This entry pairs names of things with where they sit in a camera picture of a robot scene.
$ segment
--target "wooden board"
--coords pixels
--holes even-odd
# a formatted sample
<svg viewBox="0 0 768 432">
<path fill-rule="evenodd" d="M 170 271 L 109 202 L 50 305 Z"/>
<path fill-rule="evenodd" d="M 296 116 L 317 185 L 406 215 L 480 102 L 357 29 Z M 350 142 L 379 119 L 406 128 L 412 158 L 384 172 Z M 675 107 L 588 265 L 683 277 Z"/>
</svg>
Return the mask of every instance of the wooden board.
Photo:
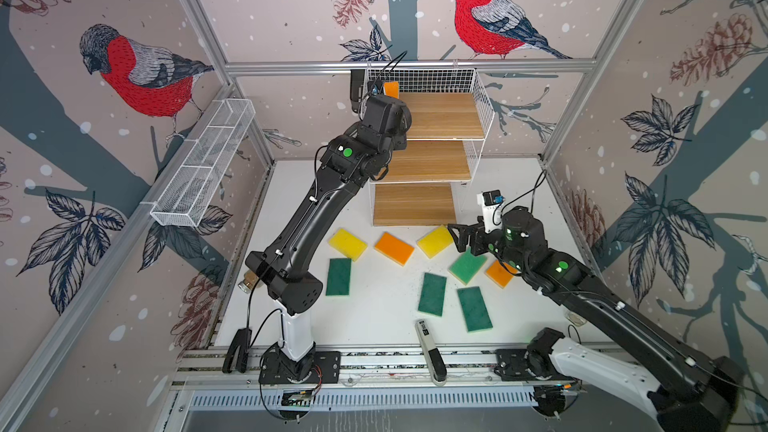
<svg viewBox="0 0 768 432">
<path fill-rule="evenodd" d="M 408 140 L 485 137 L 471 93 L 404 92 L 400 99 L 411 111 Z"/>
<path fill-rule="evenodd" d="M 456 223 L 450 184 L 377 184 L 374 226 Z"/>
<path fill-rule="evenodd" d="M 469 166 L 460 140 L 417 140 L 405 150 L 395 150 L 389 163 L 388 182 L 444 182 L 469 180 Z"/>
</svg>

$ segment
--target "ventilation grille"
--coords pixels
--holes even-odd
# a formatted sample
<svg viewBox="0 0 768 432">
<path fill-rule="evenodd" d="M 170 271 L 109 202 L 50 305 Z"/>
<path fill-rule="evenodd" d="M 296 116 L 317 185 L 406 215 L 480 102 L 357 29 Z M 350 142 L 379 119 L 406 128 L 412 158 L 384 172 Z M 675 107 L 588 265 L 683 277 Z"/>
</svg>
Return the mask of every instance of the ventilation grille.
<svg viewBox="0 0 768 432">
<path fill-rule="evenodd" d="M 277 407 L 282 390 L 264 390 L 264 402 L 271 409 Z M 534 407 L 531 386 L 489 386 L 454 388 L 383 388 L 383 389 L 326 389 L 312 401 L 313 410 L 390 410 L 423 408 L 504 408 Z M 262 408 L 258 390 L 198 390 L 190 410 L 256 410 Z"/>
</svg>

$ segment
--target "white dot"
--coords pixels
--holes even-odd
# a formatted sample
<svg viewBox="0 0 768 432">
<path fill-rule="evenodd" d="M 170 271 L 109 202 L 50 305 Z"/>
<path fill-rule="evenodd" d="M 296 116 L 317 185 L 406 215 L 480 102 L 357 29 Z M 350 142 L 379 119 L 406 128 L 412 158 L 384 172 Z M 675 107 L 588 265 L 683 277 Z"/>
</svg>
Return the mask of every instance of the white dot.
<svg viewBox="0 0 768 432">
<path fill-rule="evenodd" d="M 109 340 L 113 342 L 118 342 L 123 340 L 124 335 L 125 335 L 125 324 L 122 324 L 114 328 L 114 330 L 109 333 Z"/>
</svg>

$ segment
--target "bullfinch illustration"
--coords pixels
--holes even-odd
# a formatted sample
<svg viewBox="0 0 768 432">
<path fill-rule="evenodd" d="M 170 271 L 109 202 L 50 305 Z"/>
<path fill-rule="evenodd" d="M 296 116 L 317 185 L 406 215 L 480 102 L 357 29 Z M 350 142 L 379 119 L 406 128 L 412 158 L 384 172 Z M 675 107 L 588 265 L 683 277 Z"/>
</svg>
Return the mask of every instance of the bullfinch illustration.
<svg viewBox="0 0 768 432">
<path fill-rule="evenodd" d="M 214 69 L 164 47 L 140 44 L 104 24 L 85 31 L 80 39 L 80 53 L 88 73 L 98 70 L 136 112 L 173 117 L 174 131 L 166 142 L 182 136 L 176 132 L 176 114 L 192 101 L 197 79 Z"/>
<path fill-rule="evenodd" d="M 504 59 L 513 50 L 539 49 L 559 59 L 570 59 L 549 46 L 511 0 L 456 0 L 456 33 L 475 51 L 499 54 Z"/>
</svg>

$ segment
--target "green sponge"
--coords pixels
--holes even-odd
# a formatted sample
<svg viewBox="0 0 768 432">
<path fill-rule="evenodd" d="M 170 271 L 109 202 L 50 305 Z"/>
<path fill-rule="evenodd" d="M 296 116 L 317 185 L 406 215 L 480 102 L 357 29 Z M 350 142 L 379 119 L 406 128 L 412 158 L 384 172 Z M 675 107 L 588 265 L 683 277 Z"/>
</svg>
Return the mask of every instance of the green sponge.
<svg viewBox="0 0 768 432">
<path fill-rule="evenodd" d="M 332 258 L 328 267 L 326 295 L 349 295 L 351 272 L 350 258 Z"/>
<path fill-rule="evenodd" d="M 424 274 L 422 297 L 418 300 L 418 311 L 442 317 L 442 303 L 446 297 L 446 281 L 442 275 Z"/>
<path fill-rule="evenodd" d="M 485 308 L 485 301 L 482 299 L 482 293 L 480 293 L 480 287 L 460 288 L 456 292 L 458 293 L 458 302 L 462 305 L 467 332 L 487 331 L 493 328 L 488 310 Z"/>
<path fill-rule="evenodd" d="M 469 251 L 466 251 L 458 256 L 456 262 L 454 262 L 448 270 L 459 281 L 466 285 L 473 277 L 475 277 L 475 274 L 478 273 L 480 267 L 485 264 L 487 259 L 488 258 L 485 257 L 485 255 L 478 255 L 475 257 L 475 255 L 472 255 Z"/>
</svg>

